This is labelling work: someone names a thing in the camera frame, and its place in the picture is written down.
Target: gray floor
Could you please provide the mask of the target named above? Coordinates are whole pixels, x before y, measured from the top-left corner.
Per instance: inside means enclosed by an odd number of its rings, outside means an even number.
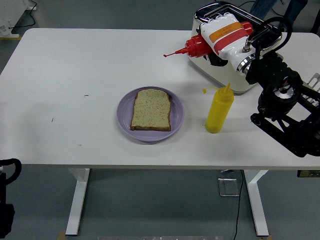
[[[13,33],[23,36],[29,28],[191,30],[195,10],[211,1],[36,2],[37,10],[32,13],[36,24],[14,29]],[[245,1],[230,2],[240,5]],[[284,5],[278,1],[273,9],[284,14],[288,3],[289,0]],[[243,8],[249,10],[251,5],[247,3]],[[309,0],[294,23],[294,31],[309,32],[319,8],[318,0]],[[30,16],[24,14],[18,24],[30,23]],[[0,40],[0,73],[18,44],[19,40]],[[296,174],[296,171],[269,171],[259,181],[273,240],[320,236],[320,179],[297,178]],[[231,240],[235,234],[238,198],[220,197],[217,179],[223,176],[216,170],[93,169],[79,234],[66,239],[181,235],[223,236]],[[231,177],[237,178],[240,184],[239,171]],[[7,187],[7,202],[14,205],[16,214],[12,232],[6,239],[58,239],[67,226],[75,184],[67,169],[24,167],[18,180]],[[245,184],[236,239],[259,239]]]

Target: cable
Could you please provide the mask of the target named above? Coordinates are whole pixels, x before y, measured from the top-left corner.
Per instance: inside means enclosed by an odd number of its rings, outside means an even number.
[[[241,171],[241,176],[242,176],[242,180],[241,180],[241,187],[240,187],[240,192],[239,192],[239,201],[238,201],[238,213],[236,215],[236,223],[235,223],[235,234],[233,237],[233,240],[236,239],[237,233],[238,233],[238,221],[239,221],[239,212],[240,212],[240,197],[241,197],[241,192],[242,192],[242,187],[244,185],[244,174],[243,174],[243,170]]]
[[[238,6],[238,8],[240,8],[241,6],[248,4],[248,3],[254,3],[255,1],[246,1],[244,3],[242,3],[241,5]]]
[[[265,55],[275,53],[276,51],[281,49],[284,45],[286,45],[291,37],[292,32],[293,32],[292,26],[287,19],[285,19],[284,17],[275,16],[275,17],[269,18],[268,20],[264,21],[261,25],[259,25],[259,27],[257,29],[255,29],[253,31],[253,33],[249,36],[248,40],[251,41],[255,37],[255,35],[257,35],[261,30],[263,30],[263,28],[265,26],[267,26],[268,24],[273,23],[273,22],[283,23],[287,28],[287,33],[286,33],[286,37],[285,37],[284,41],[279,46],[277,46],[275,49],[272,49],[271,51],[269,51]]]
[[[284,15],[281,15],[281,14],[277,13],[273,8],[271,8],[271,10],[272,10],[275,14],[277,14],[278,16],[280,16],[280,17],[283,17],[283,16],[284,16]]]
[[[33,23],[30,24],[30,25],[25,25],[25,26],[13,26],[13,27],[9,27],[9,29],[25,28],[25,27],[30,27],[30,26],[33,26],[33,25],[36,24],[36,21],[35,21],[34,17],[31,15],[31,13],[32,13],[32,11],[35,9],[35,7],[37,6],[37,3],[36,3],[35,1],[33,1],[33,0],[29,0],[29,1],[34,3],[33,8],[32,8],[31,11],[29,12],[30,17],[31,17],[32,20],[33,20]]]

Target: bread crust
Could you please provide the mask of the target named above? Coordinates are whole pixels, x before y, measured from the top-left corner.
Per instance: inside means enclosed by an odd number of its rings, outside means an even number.
[[[138,131],[170,132],[171,131],[171,123],[170,123],[171,100],[170,100],[170,95],[165,91],[162,91],[162,92],[166,94],[167,100],[169,101],[169,110],[167,113],[168,126],[167,127],[160,127],[160,126],[151,126],[151,125],[149,125],[149,126],[133,125],[133,120],[134,120],[134,116],[135,116],[135,106],[136,106],[137,98],[139,96],[139,92],[136,93],[135,99],[134,99],[133,110],[132,110],[132,119],[131,119],[131,123],[130,123],[130,130],[132,130],[132,131],[138,130]]]

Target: person's leg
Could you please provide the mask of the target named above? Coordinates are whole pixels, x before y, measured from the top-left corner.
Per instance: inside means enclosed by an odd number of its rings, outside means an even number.
[[[319,27],[320,27],[320,9],[318,11],[318,14],[316,15],[316,18],[310,33],[317,34]]]
[[[293,25],[299,13],[304,9],[307,3],[308,0],[291,0],[283,17]]]
[[[276,2],[277,0],[256,0],[250,10],[250,13],[257,18],[264,20]]]

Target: bottle nozzle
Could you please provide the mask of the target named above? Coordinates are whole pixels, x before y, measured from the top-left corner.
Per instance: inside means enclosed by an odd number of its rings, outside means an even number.
[[[224,88],[223,93],[226,94],[230,90],[230,83]]]
[[[175,51],[175,52],[173,52],[173,53],[170,53],[170,54],[168,54],[168,55],[163,54],[163,56],[166,58],[166,57],[171,56],[171,55],[173,55],[173,54],[185,54],[185,53],[188,53],[188,52],[189,52],[188,47],[184,47],[184,48],[182,48],[182,49],[180,49],[180,50],[177,50],[177,51]]]

